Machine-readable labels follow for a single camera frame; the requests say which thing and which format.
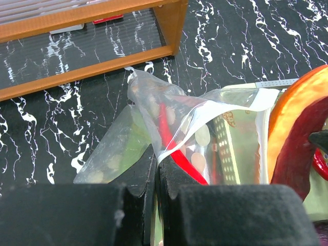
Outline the wooden shelf rack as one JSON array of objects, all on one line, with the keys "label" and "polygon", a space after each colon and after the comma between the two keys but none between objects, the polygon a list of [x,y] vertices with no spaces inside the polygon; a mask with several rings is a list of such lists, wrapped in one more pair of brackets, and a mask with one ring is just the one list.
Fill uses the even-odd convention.
[{"label": "wooden shelf rack", "polygon": [[[187,8],[187,1],[1,1],[1,100],[175,55]],[[50,34],[78,24],[85,26]]]}]

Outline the purple toy eggplant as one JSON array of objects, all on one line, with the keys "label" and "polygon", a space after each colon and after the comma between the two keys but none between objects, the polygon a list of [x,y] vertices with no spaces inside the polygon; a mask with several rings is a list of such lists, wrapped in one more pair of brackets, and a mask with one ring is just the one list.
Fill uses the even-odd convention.
[{"label": "purple toy eggplant", "polygon": [[328,221],[320,220],[313,222],[316,232],[318,234],[319,241],[322,246],[328,245]]}]

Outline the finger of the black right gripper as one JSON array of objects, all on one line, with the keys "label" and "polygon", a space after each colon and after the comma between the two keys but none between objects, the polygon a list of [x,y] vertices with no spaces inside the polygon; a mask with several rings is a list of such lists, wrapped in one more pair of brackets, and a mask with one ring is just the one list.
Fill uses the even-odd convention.
[{"label": "finger of the black right gripper", "polygon": [[317,148],[321,149],[325,154],[328,151],[328,131],[321,130],[314,132],[309,135],[309,141],[314,144]]}]

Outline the red toy chili pepper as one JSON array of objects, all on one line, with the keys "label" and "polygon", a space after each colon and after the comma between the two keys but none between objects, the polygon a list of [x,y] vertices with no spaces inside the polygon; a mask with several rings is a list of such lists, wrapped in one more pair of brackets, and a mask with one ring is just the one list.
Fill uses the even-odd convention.
[{"label": "red toy chili pepper", "polygon": [[327,163],[319,148],[314,154],[313,168],[323,179],[327,180]]},{"label": "red toy chili pepper", "polygon": [[[172,150],[177,146],[176,142],[173,140],[173,135],[169,128],[167,119],[167,110],[164,103],[159,104],[159,133],[162,139],[162,145],[167,148],[167,150]],[[189,162],[180,149],[172,152],[170,154],[174,162],[182,168],[188,175],[190,175],[194,180],[196,180],[201,185],[208,185],[208,182],[203,178],[203,176],[196,170],[196,168]]]}]

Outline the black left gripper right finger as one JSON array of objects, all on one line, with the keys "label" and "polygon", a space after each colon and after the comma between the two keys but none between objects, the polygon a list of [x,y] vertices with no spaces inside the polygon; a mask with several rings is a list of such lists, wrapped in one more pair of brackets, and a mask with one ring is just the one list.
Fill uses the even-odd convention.
[{"label": "black left gripper right finger", "polygon": [[287,186],[203,186],[167,158],[157,168],[157,192],[164,245],[319,244]]}]

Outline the dark red toy sweet potato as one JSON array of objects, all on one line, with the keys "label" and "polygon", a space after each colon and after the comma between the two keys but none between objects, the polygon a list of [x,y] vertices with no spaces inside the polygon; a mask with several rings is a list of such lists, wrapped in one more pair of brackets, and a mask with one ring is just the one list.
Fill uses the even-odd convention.
[{"label": "dark red toy sweet potato", "polygon": [[306,107],[295,120],[280,151],[272,184],[291,187],[302,200],[310,192],[310,169],[316,150],[309,142],[311,133],[321,131],[327,119],[327,98]]}]

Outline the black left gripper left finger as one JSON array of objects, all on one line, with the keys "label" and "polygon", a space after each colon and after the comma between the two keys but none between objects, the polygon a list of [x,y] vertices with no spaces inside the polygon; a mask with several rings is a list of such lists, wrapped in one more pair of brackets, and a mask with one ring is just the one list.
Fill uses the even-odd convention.
[{"label": "black left gripper left finger", "polygon": [[156,160],[148,147],[109,184],[38,184],[1,198],[1,245],[153,245]]}]

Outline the small white item under shelf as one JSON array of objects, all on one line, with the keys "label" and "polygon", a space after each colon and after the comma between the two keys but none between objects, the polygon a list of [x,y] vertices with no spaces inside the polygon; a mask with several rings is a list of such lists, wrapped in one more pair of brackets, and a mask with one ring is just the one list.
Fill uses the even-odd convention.
[{"label": "small white item under shelf", "polygon": [[58,33],[65,33],[65,32],[70,32],[70,31],[76,31],[76,30],[81,30],[83,29],[85,24],[78,24],[74,26],[69,26],[66,28],[61,28],[57,30],[50,31],[50,34],[58,34]]}]

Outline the clear bag of white discs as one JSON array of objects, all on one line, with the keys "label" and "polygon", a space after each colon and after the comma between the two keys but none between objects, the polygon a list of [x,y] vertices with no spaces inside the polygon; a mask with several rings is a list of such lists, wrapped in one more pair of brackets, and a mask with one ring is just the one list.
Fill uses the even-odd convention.
[{"label": "clear bag of white discs", "polygon": [[[180,149],[208,185],[268,185],[267,144],[269,114],[275,89],[216,89],[202,96],[185,94],[177,85],[135,70],[128,83],[126,106],[74,179],[75,184],[109,184],[130,167],[122,163],[132,122],[139,111],[145,121],[154,157],[155,227],[163,225],[158,206],[157,168]],[[169,128],[177,146],[167,150],[159,133],[159,104],[167,110]]]}]

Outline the small red item under shelf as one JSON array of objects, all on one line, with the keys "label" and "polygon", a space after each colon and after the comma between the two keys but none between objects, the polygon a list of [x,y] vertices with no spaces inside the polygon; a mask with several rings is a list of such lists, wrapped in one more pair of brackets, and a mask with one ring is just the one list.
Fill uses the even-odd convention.
[{"label": "small red item under shelf", "polygon": [[101,24],[101,23],[104,23],[104,22],[107,22],[107,21],[113,21],[113,20],[116,20],[116,19],[123,18],[123,16],[124,16],[123,14],[115,15],[115,16],[111,16],[111,17],[107,17],[107,18],[103,18],[103,19],[94,20],[92,23],[94,25],[97,25],[97,24]]}]

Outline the green toy leaf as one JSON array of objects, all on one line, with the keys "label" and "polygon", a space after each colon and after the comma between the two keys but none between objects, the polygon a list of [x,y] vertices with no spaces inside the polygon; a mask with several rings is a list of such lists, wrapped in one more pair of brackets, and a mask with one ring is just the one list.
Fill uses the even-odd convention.
[{"label": "green toy leaf", "polygon": [[138,110],[133,111],[127,144],[122,157],[124,166],[128,168],[135,164],[150,144],[149,132],[141,113]]}]

